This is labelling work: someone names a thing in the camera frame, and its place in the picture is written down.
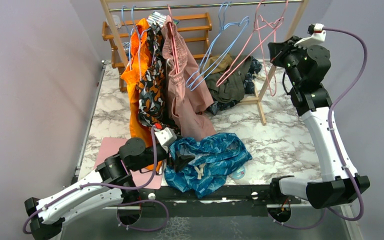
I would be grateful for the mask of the blue patterned shorts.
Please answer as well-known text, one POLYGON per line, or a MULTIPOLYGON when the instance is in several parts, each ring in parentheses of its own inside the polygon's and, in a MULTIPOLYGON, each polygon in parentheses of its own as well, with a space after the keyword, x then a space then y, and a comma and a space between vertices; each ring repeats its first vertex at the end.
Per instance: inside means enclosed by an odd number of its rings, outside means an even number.
POLYGON ((169 152, 176 150, 195 159, 179 172, 168 165, 164 179, 169 187, 182 193, 193 191, 199 199, 221 188, 228 175, 253 159, 235 133, 216 133, 200 141, 183 137, 170 145, 169 152))

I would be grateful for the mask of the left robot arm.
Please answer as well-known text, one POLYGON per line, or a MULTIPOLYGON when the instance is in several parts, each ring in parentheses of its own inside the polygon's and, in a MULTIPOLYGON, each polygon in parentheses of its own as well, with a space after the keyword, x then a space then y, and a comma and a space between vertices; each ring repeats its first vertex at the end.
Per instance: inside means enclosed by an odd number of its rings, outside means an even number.
POLYGON ((155 203, 162 176, 145 168, 163 161, 171 164, 169 146, 175 140, 167 137, 157 140, 156 146, 147 147, 136 137, 105 137, 93 171, 54 195, 25 200, 28 219, 23 233, 36 240, 50 240, 63 227, 105 207, 132 206, 139 211, 141 204, 155 203))

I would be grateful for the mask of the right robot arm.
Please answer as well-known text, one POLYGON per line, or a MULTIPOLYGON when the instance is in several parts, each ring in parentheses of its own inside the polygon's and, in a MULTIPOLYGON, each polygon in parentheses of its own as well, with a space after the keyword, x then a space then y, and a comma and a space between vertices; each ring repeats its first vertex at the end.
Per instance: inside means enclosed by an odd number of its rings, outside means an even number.
POLYGON ((349 159, 336 130, 333 103, 322 80, 331 68, 330 51, 317 44, 298 46, 300 38, 268 43, 270 62, 283 68, 292 87, 288 92, 298 116, 314 144, 321 169, 321 181, 286 175, 275 177, 269 199, 280 204, 288 196, 308 201, 315 209, 350 204, 370 187, 349 159))

